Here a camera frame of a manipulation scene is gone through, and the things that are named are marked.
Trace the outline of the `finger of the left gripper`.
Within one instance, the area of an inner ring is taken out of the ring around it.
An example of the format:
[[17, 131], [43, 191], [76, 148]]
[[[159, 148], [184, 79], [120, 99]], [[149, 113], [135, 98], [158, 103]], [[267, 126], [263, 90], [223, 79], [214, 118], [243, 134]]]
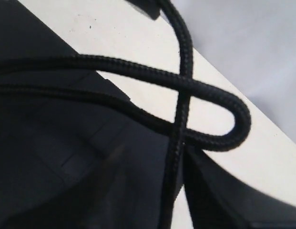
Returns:
[[157, 0], [127, 0], [127, 2], [143, 11], [152, 20], [158, 19], [161, 14], [161, 8]]

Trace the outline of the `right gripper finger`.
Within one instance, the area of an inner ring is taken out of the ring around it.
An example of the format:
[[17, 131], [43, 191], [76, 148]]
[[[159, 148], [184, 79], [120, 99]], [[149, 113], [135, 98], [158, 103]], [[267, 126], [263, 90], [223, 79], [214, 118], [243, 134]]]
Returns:
[[238, 180], [201, 149], [185, 148], [183, 180], [195, 229], [296, 229], [296, 207]]

